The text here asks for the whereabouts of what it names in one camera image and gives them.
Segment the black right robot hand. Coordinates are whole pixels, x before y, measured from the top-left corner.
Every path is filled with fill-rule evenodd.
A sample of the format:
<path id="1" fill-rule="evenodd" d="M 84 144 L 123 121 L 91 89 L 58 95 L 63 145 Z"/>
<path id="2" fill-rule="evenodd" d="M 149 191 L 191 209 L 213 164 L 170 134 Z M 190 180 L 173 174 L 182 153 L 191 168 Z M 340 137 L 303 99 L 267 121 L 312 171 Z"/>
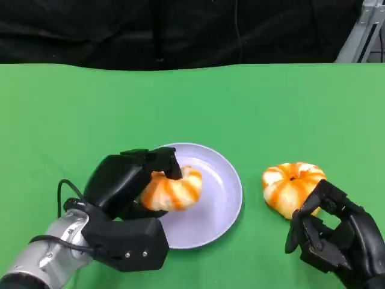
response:
<path id="1" fill-rule="evenodd" d="M 295 210 L 285 252 L 334 273 L 346 288 L 384 288 L 384 239 L 373 217 L 325 179 Z"/>

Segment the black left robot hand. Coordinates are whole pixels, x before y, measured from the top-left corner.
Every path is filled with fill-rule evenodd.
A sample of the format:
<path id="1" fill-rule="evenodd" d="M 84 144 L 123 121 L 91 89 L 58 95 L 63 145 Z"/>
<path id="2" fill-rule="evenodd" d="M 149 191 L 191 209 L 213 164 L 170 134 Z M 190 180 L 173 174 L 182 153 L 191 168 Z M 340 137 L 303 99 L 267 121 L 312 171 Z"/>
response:
<path id="1" fill-rule="evenodd" d="M 153 172 L 178 180 L 182 172 L 173 147 L 134 149 L 105 157 L 84 189 L 86 202 L 99 207 L 110 219 L 160 218 L 164 209 L 148 209 L 138 200 Z"/>

